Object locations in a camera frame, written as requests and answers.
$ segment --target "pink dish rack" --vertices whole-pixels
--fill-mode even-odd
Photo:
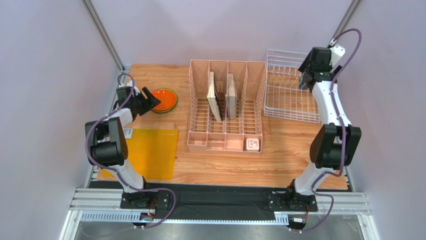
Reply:
[[[216,122],[206,96],[209,72],[214,72],[222,122]],[[228,74],[233,74],[237,91],[236,119],[229,119],[225,93]],[[266,86],[265,62],[191,60],[189,89],[191,118],[188,147],[191,153],[259,155],[262,151],[262,108]],[[246,139],[259,139],[259,151],[247,151]]]

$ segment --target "sticker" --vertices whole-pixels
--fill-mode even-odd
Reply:
[[[131,139],[133,134],[133,128],[123,128],[124,137],[126,139]]]
[[[111,138],[109,136],[104,137],[102,140],[98,140],[97,143],[105,143],[105,142],[110,142]]]
[[[295,217],[295,218],[293,218],[293,222],[295,222],[295,223],[303,223],[303,219]]]

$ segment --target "gray wall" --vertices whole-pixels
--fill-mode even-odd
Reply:
[[[0,239],[58,239],[117,75],[81,1],[0,3]]]
[[[382,240],[426,235],[425,12],[425,1],[365,0],[349,25],[363,33],[339,79],[345,112],[362,130],[349,169]],[[340,41],[347,53],[356,39]]]
[[[93,0],[126,64],[261,61],[326,45],[351,0]]]

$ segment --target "aluminum frame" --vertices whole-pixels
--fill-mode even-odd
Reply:
[[[91,0],[81,0],[87,13],[89,14],[96,30],[102,41],[105,44],[108,52],[110,53],[116,67],[121,73],[129,73],[130,67],[123,65],[119,54],[114,48],[111,39],[109,38],[107,31],[105,30],[99,15]],[[362,0],[353,0],[349,5],[345,15],[340,21],[333,38],[339,33],[344,31],[354,16]],[[117,100],[117,94],[111,101],[111,110]],[[93,178],[93,174],[96,174],[97,167],[91,166],[90,172],[86,179],[86,188],[77,188],[72,199],[68,214],[66,216],[62,232],[59,239],[70,240],[74,239],[77,234],[77,229],[80,221],[96,221],[102,220],[103,222],[118,222],[119,216],[128,216],[129,214],[135,215],[140,213],[147,213],[147,209],[121,209],[121,194],[122,189],[97,189],[87,188]],[[349,173],[346,176],[346,181],[353,186]],[[366,240],[380,239],[377,232],[373,216],[368,204],[366,195],[363,192],[327,192],[334,196],[334,207],[330,214],[332,215],[357,215],[359,224],[361,225],[363,236]],[[329,197],[317,197],[318,212],[310,212],[312,215],[325,215],[330,207],[331,199]],[[288,215],[304,214],[304,212],[274,212],[275,220],[272,221],[212,221],[212,220],[176,220],[168,219],[165,223],[200,223],[200,224],[266,224],[266,225],[285,225],[288,223]],[[94,214],[102,216],[111,216],[110,219],[96,219],[99,218]]]
[[[121,209],[122,189],[77,188],[71,201],[68,215],[60,235],[61,240],[74,239],[80,222],[127,222],[143,223],[141,213],[148,209]],[[331,215],[357,215],[362,234],[366,240],[380,239],[373,221],[372,212],[363,192],[327,192],[334,197]],[[310,215],[323,216],[331,205],[331,199],[317,196],[317,212]],[[288,225],[289,215],[305,214],[296,211],[275,211],[275,220],[182,220],[167,219],[165,224],[226,224],[226,225]]]

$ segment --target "orange plate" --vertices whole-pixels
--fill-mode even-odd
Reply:
[[[160,104],[158,104],[152,109],[154,110],[154,112],[168,111],[172,109],[176,105],[176,102],[178,101],[178,97],[176,96],[176,93],[168,88],[157,89],[151,92],[151,94],[161,101]]]

